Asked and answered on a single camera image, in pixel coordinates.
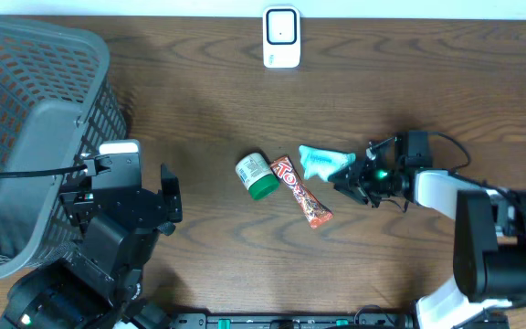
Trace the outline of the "teal tissue packet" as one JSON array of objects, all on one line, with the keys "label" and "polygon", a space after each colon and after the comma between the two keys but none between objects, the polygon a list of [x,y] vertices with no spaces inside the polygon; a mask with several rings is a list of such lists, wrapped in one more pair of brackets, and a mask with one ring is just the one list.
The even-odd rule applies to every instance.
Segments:
[{"label": "teal tissue packet", "polygon": [[324,182],[328,182],[332,175],[339,173],[356,160],[356,154],[318,149],[307,145],[301,145],[299,152],[304,178],[311,179],[317,176]]}]

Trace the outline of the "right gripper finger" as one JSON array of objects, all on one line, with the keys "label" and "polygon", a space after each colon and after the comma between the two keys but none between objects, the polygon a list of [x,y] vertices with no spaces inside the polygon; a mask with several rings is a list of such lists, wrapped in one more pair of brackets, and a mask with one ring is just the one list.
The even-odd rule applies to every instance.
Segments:
[{"label": "right gripper finger", "polygon": [[357,160],[337,173],[330,175],[328,181],[331,183],[357,183],[364,171],[365,161]]},{"label": "right gripper finger", "polygon": [[359,183],[335,183],[333,188],[361,205],[369,203],[369,197]]}]

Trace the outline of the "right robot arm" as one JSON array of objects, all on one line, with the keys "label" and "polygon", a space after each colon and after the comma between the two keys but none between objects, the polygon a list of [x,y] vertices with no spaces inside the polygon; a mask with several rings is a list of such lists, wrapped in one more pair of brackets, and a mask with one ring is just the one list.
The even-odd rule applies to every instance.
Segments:
[{"label": "right robot arm", "polygon": [[477,182],[417,164],[363,159],[330,175],[335,189],[378,207],[389,196],[454,222],[453,275],[416,302],[419,328],[466,328],[501,309],[526,307],[526,191]]}]

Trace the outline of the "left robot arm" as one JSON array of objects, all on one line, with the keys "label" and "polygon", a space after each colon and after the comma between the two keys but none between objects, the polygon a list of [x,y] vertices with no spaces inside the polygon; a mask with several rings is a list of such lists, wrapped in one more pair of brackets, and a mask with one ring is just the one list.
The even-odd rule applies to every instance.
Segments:
[{"label": "left robot arm", "polygon": [[179,180],[167,166],[156,192],[142,188],[137,153],[95,155],[83,166],[58,194],[82,238],[12,286],[0,328],[112,328],[141,294],[159,237],[181,222]]}]

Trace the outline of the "red chocolate bar wrapper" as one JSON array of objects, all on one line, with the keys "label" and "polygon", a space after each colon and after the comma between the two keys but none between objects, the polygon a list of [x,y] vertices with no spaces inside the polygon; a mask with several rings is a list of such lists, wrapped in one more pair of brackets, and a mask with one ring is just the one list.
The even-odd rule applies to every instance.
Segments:
[{"label": "red chocolate bar wrapper", "polygon": [[275,160],[271,164],[271,169],[276,177],[291,190],[311,228],[318,228],[332,219],[332,212],[303,184],[287,155]]}]

